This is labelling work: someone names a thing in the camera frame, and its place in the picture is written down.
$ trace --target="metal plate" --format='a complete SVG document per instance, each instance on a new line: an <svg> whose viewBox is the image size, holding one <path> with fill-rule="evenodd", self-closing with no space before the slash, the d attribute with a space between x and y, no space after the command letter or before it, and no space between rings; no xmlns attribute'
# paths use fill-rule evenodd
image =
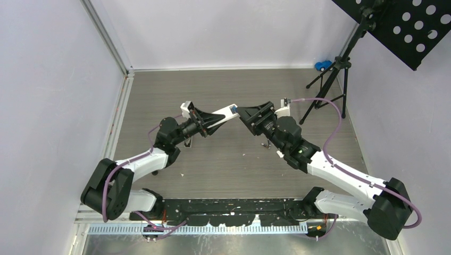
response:
<svg viewBox="0 0 451 255"><path fill-rule="evenodd" d="M361 20L360 9L363 6L371 7L375 2L375 0L332 1L358 23ZM370 33L415 71L423 58L451 30L451 22L447 24L441 22L444 15L451 15L451 1L393 0L389 2L391 6Z"/></svg>
<svg viewBox="0 0 451 255"><path fill-rule="evenodd" d="M360 222L338 222L316 242L304 235L174 235L146 242L138 235L88 235L83 254L127 255L389 255L384 239Z"/></svg>

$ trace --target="black perforated panel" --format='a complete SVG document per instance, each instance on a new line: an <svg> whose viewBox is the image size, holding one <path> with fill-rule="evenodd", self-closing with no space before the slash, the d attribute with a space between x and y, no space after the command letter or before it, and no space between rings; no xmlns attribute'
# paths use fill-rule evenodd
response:
<svg viewBox="0 0 451 255"><path fill-rule="evenodd" d="M355 21L375 0L332 0ZM451 30L451 0L393 0L370 33L412 70Z"/></svg>

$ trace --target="gray floor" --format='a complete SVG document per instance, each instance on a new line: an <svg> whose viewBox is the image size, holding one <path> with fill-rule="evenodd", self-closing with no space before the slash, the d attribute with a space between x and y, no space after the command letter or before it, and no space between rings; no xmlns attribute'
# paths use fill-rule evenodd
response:
<svg viewBox="0 0 451 255"><path fill-rule="evenodd" d="M255 106L268 100L279 108L283 97L315 96L319 84L310 90L305 86L318 74L306 69L138 72L115 159L148 149L147 132L162 118L179 115L180 105L187 100L205 112L232 103ZM336 83L328 98L339 94ZM308 103L293 104L292 116L299 120L308 106ZM322 147L336 127L337 118L330 106L312 111L302 125L303 137ZM260 145L264 141L264 137L252 136L239 119L231 120L211 137L194 137L192 148L181 144L182 153L171 167L157 176L143 177L134 188L149 188L166 198L302 198L313 186L343 193L327 181L290 168L274 148L267 150ZM348 118L331 142L329 154L366 172Z"/></svg>

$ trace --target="white backdrop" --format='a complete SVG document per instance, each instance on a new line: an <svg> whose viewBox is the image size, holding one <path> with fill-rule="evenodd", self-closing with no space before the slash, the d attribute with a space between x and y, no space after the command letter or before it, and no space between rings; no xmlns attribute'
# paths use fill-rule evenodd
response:
<svg viewBox="0 0 451 255"><path fill-rule="evenodd" d="M80 1L0 3L1 254L67 254L123 81Z"/></svg>
<svg viewBox="0 0 451 255"><path fill-rule="evenodd" d="M311 67L355 24L331 0L100 1L134 69Z"/></svg>
<svg viewBox="0 0 451 255"><path fill-rule="evenodd" d="M371 35L350 56L348 110L368 171L403 181L423 213L419 227L401 232L404 252L449 254L451 33L416 72Z"/></svg>

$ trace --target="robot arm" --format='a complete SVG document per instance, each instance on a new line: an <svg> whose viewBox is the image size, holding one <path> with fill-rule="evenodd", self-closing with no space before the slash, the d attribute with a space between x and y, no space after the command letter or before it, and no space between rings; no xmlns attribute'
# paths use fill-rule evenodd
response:
<svg viewBox="0 0 451 255"><path fill-rule="evenodd" d="M182 104L180 108L182 115L188 120L178 124L172 117L162 119L152 149L116 162L107 158L102 159L81 195L81 202L102 213L102 196L106 179L119 167L108 184L107 219L114 220L123 212L153 210L161 197L149 190L131 190L132 183L147 174L154 174L172 165L180 154L177 144L197 133L203 137L212 135L226 121L238 116L235 104L214 113L202 112L190 101Z"/></svg>
<svg viewBox="0 0 451 255"><path fill-rule="evenodd" d="M395 178L387 182L363 174L333 159L334 164L338 163L351 174L367 180L370 183L368 185L331 165L318 146L302 138L301 128L289 116L287 104L285 99L288 110L285 108L283 114L274 111L271 102L254 107L238 107L237 111L250 132L253 135L263 134L271 140L279 149L278 155L292 168L325 179L353 195L334 194L314 187L303 199L303 210L310 216L320 212L357 219L367 223L382 237L395 240L411 215L412 208L374 185L388 188L410 200L404 184Z"/></svg>
<svg viewBox="0 0 451 255"><path fill-rule="evenodd" d="M82 193L81 202L102 213L103 187L107 177L112 175L106 199L107 219L116 219L123 212L131 211L146 212L146 217L159 217L165 206L163 198L146 189L132 191L132 183L173 164L180 154L177 144L197 133L203 137L212 135L226 121L239 116L253 135L265 135L279 149L278 155L292 168L323 178L352 195L334 194L314 187L302 201L293 202L290 208L284 204L283 208L287 210L284 217L290 216L292 220L297 220L300 215L343 215L365 222L382 237L394 240L412 213L412 208L406 203L374 187L376 184L383 186L410 200L401 181L392 178L386 182L333 159L335 164L367 180L370 183L368 185L331 165L318 146L302 138L300 126L290 117L287 99L281 101L278 110L274 110L271 102L255 107L229 105L214 113L202 112L190 101L180 108L183 117L188 120L181 124L171 117L161 120L153 150L116 162L101 160ZM118 167L119 171L111 174ZM177 216L177 220L181 220L181 215Z"/></svg>

